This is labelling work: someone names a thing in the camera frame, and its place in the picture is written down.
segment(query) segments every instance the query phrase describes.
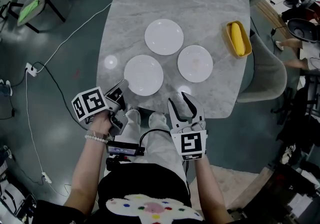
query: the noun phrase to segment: white cable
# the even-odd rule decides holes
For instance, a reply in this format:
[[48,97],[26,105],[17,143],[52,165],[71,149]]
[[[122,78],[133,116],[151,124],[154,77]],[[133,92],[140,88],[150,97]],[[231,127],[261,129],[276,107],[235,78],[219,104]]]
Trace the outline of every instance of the white cable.
[[[59,48],[66,42],[68,41],[73,35],[74,33],[76,33],[79,29],[81,29],[85,24],[87,24],[89,21],[91,21],[96,15],[98,15],[99,13],[102,13],[105,9],[107,9],[110,5],[112,4],[109,3],[105,8],[103,8],[101,11],[98,11],[96,14],[94,14],[90,19],[88,19],[85,23],[83,23],[80,27],[78,27],[78,29],[76,29],[75,31],[72,32],[71,35],[69,35],[69,37],[64,40],[59,46],[58,48],[55,50],[55,52],[51,55],[51,57],[46,61],[46,63],[44,63],[44,66],[46,66],[48,64],[48,62],[52,59],[52,57],[56,54],[56,52],[59,50]],[[39,71],[37,71],[37,73],[40,73],[45,67],[42,67]]]
[[34,136],[32,134],[31,125],[30,125],[30,118],[29,118],[29,111],[28,111],[28,72],[25,74],[25,98],[26,98],[26,115],[28,117],[28,124],[29,124],[31,139],[32,139],[32,143],[33,143],[33,146],[34,146],[34,150],[35,150],[36,156],[38,157],[38,160],[39,160],[41,172],[43,173],[44,169],[42,168],[42,165],[41,165],[40,157],[39,157],[38,152],[37,152],[36,144],[35,144],[35,141],[34,141]]
[[49,184],[50,188],[52,188],[52,190],[53,190],[54,192],[56,192],[57,194],[65,197],[65,198],[69,195],[69,192],[68,192],[68,190],[66,189],[66,187],[64,187],[64,189],[65,189],[65,191],[67,192],[67,195],[64,195],[64,194],[60,194],[59,192],[57,192],[57,191],[51,186],[50,183],[48,183],[48,184]]
[[[30,134],[31,134],[31,139],[32,139],[32,143],[33,143],[33,146],[34,146],[34,150],[35,150],[35,153],[36,153],[36,156],[38,157],[38,160],[39,160],[39,164],[40,164],[40,168],[41,168],[41,172],[43,173],[44,172],[44,169],[42,168],[42,164],[41,164],[41,161],[40,161],[40,157],[38,155],[38,151],[37,151],[37,148],[36,148],[36,144],[35,144],[35,141],[34,141],[34,136],[32,134],[32,130],[31,130],[31,125],[30,125],[30,117],[29,117],[29,111],[28,111],[28,72],[26,71],[26,74],[25,74],[25,98],[26,98],[26,115],[28,117],[28,124],[29,124],[29,129],[30,129]],[[56,192],[57,194],[63,196],[63,197],[67,197],[67,195],[63,195],[63,194],[60,194],[59,192],[57,192],[52,186],[50,183],[48,183],[50,188],[52,188],[52,190],[54,192]]]

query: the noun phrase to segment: oval table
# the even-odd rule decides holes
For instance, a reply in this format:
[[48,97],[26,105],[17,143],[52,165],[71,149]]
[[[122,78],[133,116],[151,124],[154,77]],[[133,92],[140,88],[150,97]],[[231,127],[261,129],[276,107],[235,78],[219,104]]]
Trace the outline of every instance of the oval table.
[[[155,54],[145,43],[145,30],[157,19],[173,20],[182,28],[183,46],[173,55]],[[235,105],[247,61],[233,57],[223,39],[223,25],[235,20],[242,22],[249,34],[249,0],[113,0],[101,41],[97,86],[106,92],[124,78],[131,58],[149,55],[163,68],[163,84],[151,96],[139,96],[128,89],[124,94],[126,103],[168,113],[167,101],[171,98],[181,116],[191,116],[182,100],[184,91],[204,106],[206,118],[227,118]],[[202,46],[212,56],[213,71],[204,82],[189,82],[179,73],[179,53],[190,45]],[[105,59],[109,55],[117,59],[113,69],[107,68]]]

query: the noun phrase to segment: white plate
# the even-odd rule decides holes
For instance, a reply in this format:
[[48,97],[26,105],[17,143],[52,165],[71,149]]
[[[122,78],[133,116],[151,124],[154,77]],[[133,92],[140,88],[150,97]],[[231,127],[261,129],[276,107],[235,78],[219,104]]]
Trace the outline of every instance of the white plate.
[[187,46],[179,54],[178,69],[190,82],[203,82],[210,76],[213,67],[210,53],[199,45]]
[[150,23],[144,40],[151,51],[159,55],[176,53],[184,43],[181,27],[170,19],[157,19]]
[[128,61],[124,68],[124,79],[129,89],[137,95],[155,94],[164,81],[164,72],[159,62],[148,55],[138,55]]

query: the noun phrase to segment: person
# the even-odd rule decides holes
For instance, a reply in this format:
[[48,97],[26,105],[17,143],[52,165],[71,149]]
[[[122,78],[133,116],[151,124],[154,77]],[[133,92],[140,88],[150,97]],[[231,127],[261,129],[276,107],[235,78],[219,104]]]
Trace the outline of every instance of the person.
[[[139,139],[139,111],[132,108],[126,116],[128,123],[122,136]],[[169,131],[166,121],[162,113],[154,112],[149,117],[149,126]],[[100,136],[107,135],[111,127],[108,112],[103,111],[94,116],[90,130]],[[134,162],[119,164],[99,183],[105,148],[104,142],[87,137],[64,206],[38,200],[33,224],[79,224],[84,220],[111,224],[204,222],[201,214],[191,208],[182,161],[169,134],[150,132],[145,155]],[[205,221],[212,224],[232,222],[208,158],[205,156],[194,163]],[[97,193],[99,209],[92,214]]]
[[283,62],[285,66],[303,70],[320,69],[319,43],[305,42],[296,38],[291,38],[282,42],[276,41],[275,45],[280,49],[280,51],[283,51],[284,47],[292,48],[295,53],[298,52],[298,49],[303,49],[303,52],[306,55],[306,58],[304,59],[298,59],[298,56],[296,55],[296,59]]
[[12,96],[12,94],[13,94],[13,91],[12,91],[10,82],[7,80],[4,83],[4,81],[0,79],[0,95]]

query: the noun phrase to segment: pearl bracelet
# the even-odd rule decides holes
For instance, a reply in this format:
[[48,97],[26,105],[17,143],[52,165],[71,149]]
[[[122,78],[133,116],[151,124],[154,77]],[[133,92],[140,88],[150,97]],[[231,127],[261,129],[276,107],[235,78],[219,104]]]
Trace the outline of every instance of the pearl bracelet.
[[103,143],[107,143],[109,141],[107,135],[93,130],[88,130],[84,137],[86,139],[96,140]]

